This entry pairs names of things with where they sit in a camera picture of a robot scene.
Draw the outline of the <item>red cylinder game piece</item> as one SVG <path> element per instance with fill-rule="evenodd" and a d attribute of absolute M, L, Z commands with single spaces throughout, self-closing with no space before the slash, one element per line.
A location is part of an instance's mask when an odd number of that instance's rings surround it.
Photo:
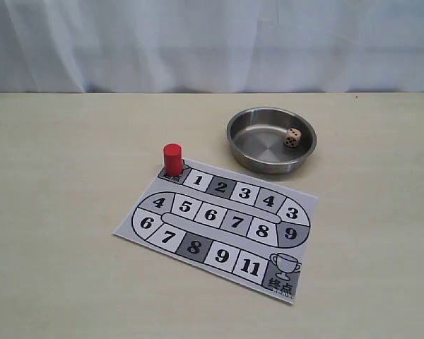
<path fill-rule="evenodd" d="M 175 177 L 183 171 L 182 147 L 177 143 L 170 143 L 163 148 L 164 166 L 167 175 Z"/>

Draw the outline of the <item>wooden die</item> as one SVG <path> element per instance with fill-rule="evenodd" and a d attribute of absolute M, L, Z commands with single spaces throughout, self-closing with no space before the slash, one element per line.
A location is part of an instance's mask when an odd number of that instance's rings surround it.
<path fill-rule="evenodd" d="M 284 145 L 289 148 L 296 148 L 300 144 L 302 133 L 300 130 L 295 128 L 289 128 L 286 131 Z"/>

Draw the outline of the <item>round steel bowl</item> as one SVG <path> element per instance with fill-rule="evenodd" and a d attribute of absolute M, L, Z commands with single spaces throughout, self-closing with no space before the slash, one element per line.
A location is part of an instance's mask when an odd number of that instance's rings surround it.
<path fill-rule="evenodd" d="M 295 128 L 302 138 L 296 148 L 284 145 L 286 131 Z M 314 152 L 317 135 L 300 115 L 276 107 L 252 107 L 228 122 L 226 135 L 233 157 L 260 174 L 289 174 L 298 170 Z"/>

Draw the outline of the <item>paper number game board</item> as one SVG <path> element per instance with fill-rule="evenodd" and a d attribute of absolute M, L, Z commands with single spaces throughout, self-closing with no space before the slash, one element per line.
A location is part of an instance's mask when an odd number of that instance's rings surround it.
<path fill-rule="evenodd" d="M 159 171 L 115 234 L 291 304 L 317 201 L 186 159 L 179 176 Z"/>

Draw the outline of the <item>white curtain backdrop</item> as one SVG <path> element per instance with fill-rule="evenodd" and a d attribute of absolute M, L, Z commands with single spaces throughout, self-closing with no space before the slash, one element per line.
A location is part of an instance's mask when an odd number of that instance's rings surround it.
<path fill-rule="evenodd" d="M 424 1 L 0 1 L 0 92 L 424 92 Z"/>

